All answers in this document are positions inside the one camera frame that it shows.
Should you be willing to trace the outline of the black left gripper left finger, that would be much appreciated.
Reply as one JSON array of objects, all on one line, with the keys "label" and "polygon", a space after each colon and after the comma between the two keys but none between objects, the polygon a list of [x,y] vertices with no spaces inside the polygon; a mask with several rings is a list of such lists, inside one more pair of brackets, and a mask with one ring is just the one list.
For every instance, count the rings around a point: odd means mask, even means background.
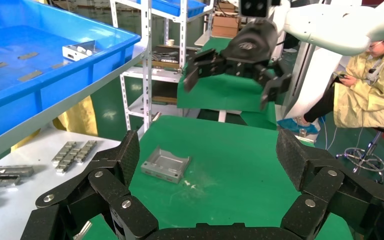
[{"label": "black left gripper left finger", "polygon": [[139,158],[138,133],[129,130],[118,146],[97,152],[81,173],[40,195],[21,238],[71,240],[98,215],[120,240],[149,237],[158,220],[129,190]]}]

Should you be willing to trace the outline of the person's bare hand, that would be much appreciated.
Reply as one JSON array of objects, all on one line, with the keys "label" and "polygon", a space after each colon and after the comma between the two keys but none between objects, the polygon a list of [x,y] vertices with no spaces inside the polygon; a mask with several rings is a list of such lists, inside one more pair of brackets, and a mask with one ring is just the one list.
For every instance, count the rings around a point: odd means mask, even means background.
[{"label": "person's bare hand", "polygon": [[347,87],[352,87],[353,85],[356,84],[356,82],[358,81],[357,78],[353,77],[353,76],[350,76],[350,75],[341,75],[339,77],[339,81],[347,86]]}]

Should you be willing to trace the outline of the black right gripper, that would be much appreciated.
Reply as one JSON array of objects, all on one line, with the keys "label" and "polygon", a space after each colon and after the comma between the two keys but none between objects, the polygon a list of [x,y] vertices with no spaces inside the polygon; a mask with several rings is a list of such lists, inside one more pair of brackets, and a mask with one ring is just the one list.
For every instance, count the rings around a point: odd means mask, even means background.
[{"label": "black right gripper", "polygon": [[270,61],[278,42],[277,27],[268,20],[249,22],[221,51],[211,48],[188,59],[183,69],[183,89],[189,93],[200,78],[221,75],[254,79],[261,87],[260,110],[291,84],[292,72],[283,59]]}]

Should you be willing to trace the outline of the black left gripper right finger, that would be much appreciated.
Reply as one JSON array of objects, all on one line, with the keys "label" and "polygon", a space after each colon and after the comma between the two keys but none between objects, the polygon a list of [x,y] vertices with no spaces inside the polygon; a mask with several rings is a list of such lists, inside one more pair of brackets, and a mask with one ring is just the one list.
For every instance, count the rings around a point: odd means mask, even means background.
[{"label": "black left gripper right finger", "polygon": [[384,185],[347,169],[328,151],[302,144],[289,130],[278,132],[276,155],[300,195],[280,226],[313,240],[330,214],[343,218],[366,240],[384,240]]}]

